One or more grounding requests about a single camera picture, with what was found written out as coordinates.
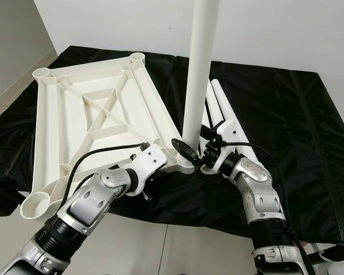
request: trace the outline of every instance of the floor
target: floor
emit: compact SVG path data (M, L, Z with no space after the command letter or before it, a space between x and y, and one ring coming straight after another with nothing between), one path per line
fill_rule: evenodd
M0 269L42 224L16 209L0 217ZM252 243L204 227L161 225L108 214L64 275L253 275Z

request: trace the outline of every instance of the bolt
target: bolt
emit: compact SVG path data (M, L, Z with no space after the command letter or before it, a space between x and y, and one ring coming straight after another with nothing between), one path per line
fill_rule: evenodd
M142 195L147 202L150 202L153 199L152 196L147 195L144 191L142 191Z

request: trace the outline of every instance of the white pipe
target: white pipe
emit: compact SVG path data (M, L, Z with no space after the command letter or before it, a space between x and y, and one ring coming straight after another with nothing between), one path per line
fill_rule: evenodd
M200 137L219 0L195 0L182 140L195 151Z
M214 127L223 120L223 115L220 111L219 104L210 81L208 81L208 88L206 89L206 102L208 103L209 114L212 120L212 126Z
M202 122L203 125L210 127L210 122L209 122L209 118L208 118L208 112L206 111L206 107L204 106L204 111L202 113ZM200 144L200 157L203 156L203 152L206 149L206 144L208 143L208 141L206 139L204 139L203 137L199 137L199 144Z
M237 123L237 134L239 135L239 141L240 142L248 142L248 139L246 137L245 132L242 129L242 126L239 122L239 120L237 119L236 114L233 111L232 106L230 106L230 103L222 89L222 86L220 85L219 81L217 79L213 79L212 80L212 86L214 89L214 93L217 97L220 109L222 110L224 119L234 119ZM255 152L253 151L253 149L251 147L248 146L237 146L236 150L238 153L245 155L246 157L248 157L250 160L252 160L253 162L259 164L262 166L262 164L259 162L259 160L256 157Z

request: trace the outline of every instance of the black sheet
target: black sheet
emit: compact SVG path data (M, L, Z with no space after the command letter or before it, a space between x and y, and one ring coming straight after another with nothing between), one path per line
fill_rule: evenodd
M132 52L69 47L50 68L129 56ZM182 134L188 59L145 53L146 68ZM316 73L212 62L217 78L256 151L273 175L283 207L299 238L344 243L344 124ZM37 83L34 81L0 117L0 215L17 205L13 190L31 190ZM153 197L122 197L111 212L150 222L208 226L248 236L241 196L217 175L178 172L146 185Z

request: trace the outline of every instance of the white plastic frame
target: white plastic frame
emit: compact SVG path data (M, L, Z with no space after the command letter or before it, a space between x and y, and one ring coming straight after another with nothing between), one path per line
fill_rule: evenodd
M174 171L181 139L144 67L145 56L33 72L38 82L36 145L31 194L20 211L26 219L48 218L57 210L76 161L94 149L140 142L157 144ZM138 148L102 152L86 158L75 173L79 181L100 168L123 166Z

